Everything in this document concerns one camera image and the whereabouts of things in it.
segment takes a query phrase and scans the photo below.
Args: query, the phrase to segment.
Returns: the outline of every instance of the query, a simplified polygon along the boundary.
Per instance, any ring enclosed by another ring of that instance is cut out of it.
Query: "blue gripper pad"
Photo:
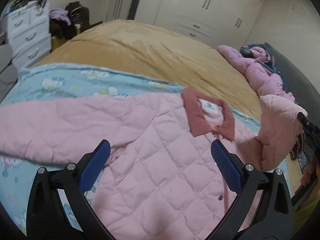
[[[92,189],[96,182],[103,166],[110,157],[111,146],[108,141],[105,141],[97,150],[96,154],[89,161],[80,175],[79,190],[82,194]]]
[[[229,189],[240,194],[242,190],[242,176],[230,159],[230,153],[215,140],[211,144],[211,155]]]

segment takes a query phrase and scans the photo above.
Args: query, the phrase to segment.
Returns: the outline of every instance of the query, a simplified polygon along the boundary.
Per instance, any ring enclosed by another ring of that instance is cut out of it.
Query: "light blue blanket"
[[[83,96],[111,95],[132,96],[146,92],[181,93],[184,87],[108,68],[68,63],[54,63],[33,69],[22,69],[19,81],[10,91],[1,106],[30,100],[52,100],[58,98],[77,98]],[[258,133],[260,123],[246,114],[232,110],[254,133]],[[26,232],[26,209],[31,185],[36,171],[41,165],[25,160],[0,155],[0,201],[16,225]],[[64,166],[48,166],[48,170],[62,169]],[[279,166],[284,171],[287,182],[286,161]],[[96,190],[86,193],[91,203]],[[79,228],[64,194],[60,194],[62,204],[72,226]]]

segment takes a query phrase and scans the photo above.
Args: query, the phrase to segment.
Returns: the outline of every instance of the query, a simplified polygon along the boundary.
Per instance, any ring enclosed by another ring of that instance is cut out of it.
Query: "yellow bed sheet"
[[[56,49],[39,65],[71,62],[142,74],[192,86],[257,120],[257,94],[215,49],[171,31],[117,20],[92,28]]]

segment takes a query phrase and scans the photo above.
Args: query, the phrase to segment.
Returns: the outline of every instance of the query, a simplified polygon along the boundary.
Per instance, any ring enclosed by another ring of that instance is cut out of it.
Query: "purple garment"
[[[55,19],[55,20],[60,20],[60,21],[65,21],[67,22],[68,26],[71,25],[71,21],[68,17],[68,11],[58,8],[58,9],[52,9],[49,12],[49,18],[50,19]]]

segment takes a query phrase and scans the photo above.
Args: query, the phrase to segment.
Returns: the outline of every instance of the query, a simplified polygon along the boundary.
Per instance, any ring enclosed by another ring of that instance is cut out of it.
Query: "bed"
[[[101,94],[180,93],[185,86],[192,86],[209,96],[223,98],[235,117],[255,133],[260,129],[259,99],[244,76],[215,49],[158,27],[134,21],[105,23],[68,41],[39,65],[42,66],[20,71],[18,84],[2,106]],[[5,155],[0,155],[0,162],[0,189],[6,188],[0,191],[0,201],[25,232],[28,195],[41,165]],[[279,168],[290,187],[287,161]],[[86,194],[89,202],[95,188],[96,185]],[[61,198],[71,224],[77,228],[67,200],[63,195]]]

